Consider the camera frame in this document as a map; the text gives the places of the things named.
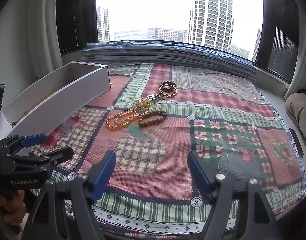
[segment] open box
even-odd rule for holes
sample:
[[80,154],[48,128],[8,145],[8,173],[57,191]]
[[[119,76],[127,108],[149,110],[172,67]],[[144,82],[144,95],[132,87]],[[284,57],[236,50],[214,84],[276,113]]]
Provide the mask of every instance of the open box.
[[[14,134],[49,134],[110,88],[107,66],[70,62],[25,89],[3,109],[0,139]],[[24,148],[19,154],[26,155],[30,150]]]

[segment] plaid bedspread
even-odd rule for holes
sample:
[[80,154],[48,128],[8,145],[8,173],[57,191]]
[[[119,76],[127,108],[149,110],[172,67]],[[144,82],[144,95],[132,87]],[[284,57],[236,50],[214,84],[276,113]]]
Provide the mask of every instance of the plaid bedspread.
[[[198,237],[210,206],[203,203],[187,166],[192,149],[223,174],[257,178],[275,214],[306,193],[306,175],[289,131],[249,80],[165,64],[113,63],[109,73],[112,89],[32,151],[40,155],[73,148],[72,160],[55,168],[56,181],[86,173],[108,149],[116,152],[107,190],[94,206],[107,232],[137,238]],[[167,80],[176,83],[178,94],[150,108],[167,112],[162,124],[106,128],[107,117],[134,107]],[[66,205],[73,216],[70,201]],[[234,227],[237,205],[232,202],[228,229]]]

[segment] skyscraper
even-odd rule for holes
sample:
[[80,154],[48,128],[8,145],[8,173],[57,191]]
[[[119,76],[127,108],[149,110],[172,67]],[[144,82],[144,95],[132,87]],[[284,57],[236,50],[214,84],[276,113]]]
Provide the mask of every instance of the skyscraper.
[[109,10],[97,7],[96,20],[97,20],[97,35],[99,38],[99,42],[112,41],[114,38],[110,36]]
[[254,51],[253,54],[250,53],[249,56],[249,60],[252,60],[255,62],[255,59],[257,58],[257,54],[258,54],[258,49],[259,49],[259,44],[260,44],[260,39],[261,39],[261,29],[258,29],[258,33],[257,33],[257,39],[255,41],[255,45],[254,45]]
[[232,0],[193,0],[188,43],[230,51],[233,22]]

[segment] folded blanket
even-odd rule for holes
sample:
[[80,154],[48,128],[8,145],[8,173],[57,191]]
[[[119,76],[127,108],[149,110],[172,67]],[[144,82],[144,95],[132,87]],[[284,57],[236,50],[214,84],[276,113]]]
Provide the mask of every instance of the folded blanket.
[[306,95],[302,93],[290,95],[285,102],[285,108],[289,117],[301,130],[306,143]]

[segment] wooden bead bracelet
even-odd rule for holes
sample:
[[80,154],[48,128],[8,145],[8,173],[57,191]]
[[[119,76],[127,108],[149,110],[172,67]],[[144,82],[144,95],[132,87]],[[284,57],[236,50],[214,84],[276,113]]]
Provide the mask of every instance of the wooden bead bracelet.
[[[153,119],[153,120],[148,120],[147,122],[143,121],[143,119],[146,119],[146,118],[148,118],[150,116],[153,116],[153,115],[160,115],[161,117],[159,117],[157,119]],[[156,111],[152,111],[152,112],[148,111],[147,113],[142,114],[142,116],[140,116],[140,118],[139,118],[139,126],[141,128],[143,128],[143,127],[151,126],[153,124],[162,123],[162,122],[164,122],[166,117],[167,117],[167,114],[163,110],[156,110]]]

